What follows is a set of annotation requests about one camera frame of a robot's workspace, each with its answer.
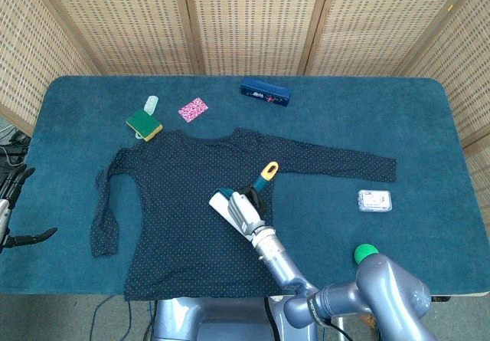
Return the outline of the black fingered left robot hand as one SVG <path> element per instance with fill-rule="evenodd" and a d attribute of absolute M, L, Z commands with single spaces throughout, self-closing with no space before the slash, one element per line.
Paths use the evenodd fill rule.
<path fill-rule="evenodd" d="M 38 244 L 48 240 L 57 232 L 50 228 L 41 234 L 11 236 L 9 222 L 25 181 L 34 174 L 35 168 L 27 168 L 22 163 L 1 179 L 1 251 L 26 245 Z"/>

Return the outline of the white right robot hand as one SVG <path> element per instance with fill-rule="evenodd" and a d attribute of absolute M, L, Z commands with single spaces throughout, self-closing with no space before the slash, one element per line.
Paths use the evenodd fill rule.
<path fill-rule="evenodd" d="M 237 230 L 248 241 L 252 241 L 257 229 L 266 225 L 260 213 L 262 203 L 263 200 L 252 186 L 233 192 L 230 196 L 228 212 Z"/>

